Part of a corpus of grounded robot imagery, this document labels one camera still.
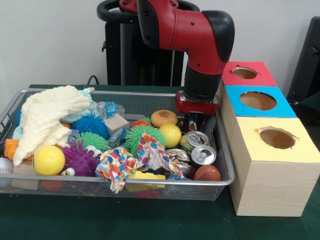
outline pull tab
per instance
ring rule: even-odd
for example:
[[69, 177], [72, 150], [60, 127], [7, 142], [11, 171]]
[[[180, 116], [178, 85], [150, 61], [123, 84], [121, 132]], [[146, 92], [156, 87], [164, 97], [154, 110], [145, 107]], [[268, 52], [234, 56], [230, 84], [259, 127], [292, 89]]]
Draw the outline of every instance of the pull tab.
[[198, 144], [204, 144], [204, 143], [205, 143], [205, 140], [204, 140], [203, 137], [198, 137], [198, 136], [196, 136], [195, 134], [192, 134], [192, 135], [190, 136], [190, 138], [191, 138], [192, 140], [195, 140]]
[[211, 153], [208, 150], [202, 150], [200, 154], [196, 157], [199, 162], [203, 162]]

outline yellow sponge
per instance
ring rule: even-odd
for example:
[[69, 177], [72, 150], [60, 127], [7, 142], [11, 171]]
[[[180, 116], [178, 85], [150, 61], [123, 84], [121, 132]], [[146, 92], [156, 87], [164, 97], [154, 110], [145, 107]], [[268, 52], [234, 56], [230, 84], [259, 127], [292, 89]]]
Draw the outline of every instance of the yellow sponge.
[[[129, 179], [152, 179], [152, 180], [165, 180], [166, 176], [164, 175], [155, 175], [150, 172], [141, 172], [136, 171], [134, 175], [131, 175]], [[125, 188], [128, 192], [139, 192], [145, 191], [148, 189], [164, 189], [164, 184], [138, 184], [138, 183], [126, 183]]]

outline wire mesh basket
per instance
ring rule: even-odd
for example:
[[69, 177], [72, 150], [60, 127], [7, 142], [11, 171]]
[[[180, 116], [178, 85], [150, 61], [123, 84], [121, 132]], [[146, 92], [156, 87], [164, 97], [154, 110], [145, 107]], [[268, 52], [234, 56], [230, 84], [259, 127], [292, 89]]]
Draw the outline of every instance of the wire mesh basket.
[[[19, 91], [1, 114], [2, 153], [4, 141], [12, 138], [17, 127], [16, 116], [22, 105], [29, 96], [43, 90], [29, 88]], [[96, 102], [114, 101], [124, 106], [124, 118], [131, 124], [144, 116], [150, 117], [157, 110], [167, 109], [176, 112], [175, 95], [171, 93], [95, 91], [91, 96]], [[176, 114], [179, 118], [183, 117], [177, 112]], [[0, 193], [215, 201], [224, 187], [230, 185], [235, 178], [219, 111], [207, 120], [203, 132], [209, 137], [210, 145], [217, 152], [213, 165], [219, 170], [221, 181], [127, 179], [123, 190], [114, 194], [110, 190], [110, 182], [105, 182], [100, 177], [0, 173]]]

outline toy eye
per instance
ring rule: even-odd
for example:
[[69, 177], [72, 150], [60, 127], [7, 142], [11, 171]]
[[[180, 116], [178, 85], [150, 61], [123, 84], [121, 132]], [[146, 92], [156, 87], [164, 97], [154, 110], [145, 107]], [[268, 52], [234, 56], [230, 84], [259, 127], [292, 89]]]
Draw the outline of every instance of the toy eye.
[[95, 146], [87, 146], [85, 149], [88, 150], [88, 153], [92, 155], [93, 157], [100, 156], [102, 154], [102, 151], [99, 149], [96, 149]]
[[75, 170], [72, 167], [67, 168], [61, 173], [62, 176], [73, 177], [75, 175]]

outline baseball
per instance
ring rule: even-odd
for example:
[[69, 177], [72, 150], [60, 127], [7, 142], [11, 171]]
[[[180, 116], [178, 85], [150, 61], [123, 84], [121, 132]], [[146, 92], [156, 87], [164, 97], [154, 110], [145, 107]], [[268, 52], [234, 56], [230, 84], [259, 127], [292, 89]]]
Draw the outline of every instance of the baseball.
[[[0, 157], [0, 174], [12, 174], [14, 172], [14, 163], [6, 157]], [[0, 177], [0, 188], [9, 186], [11, 178]]]

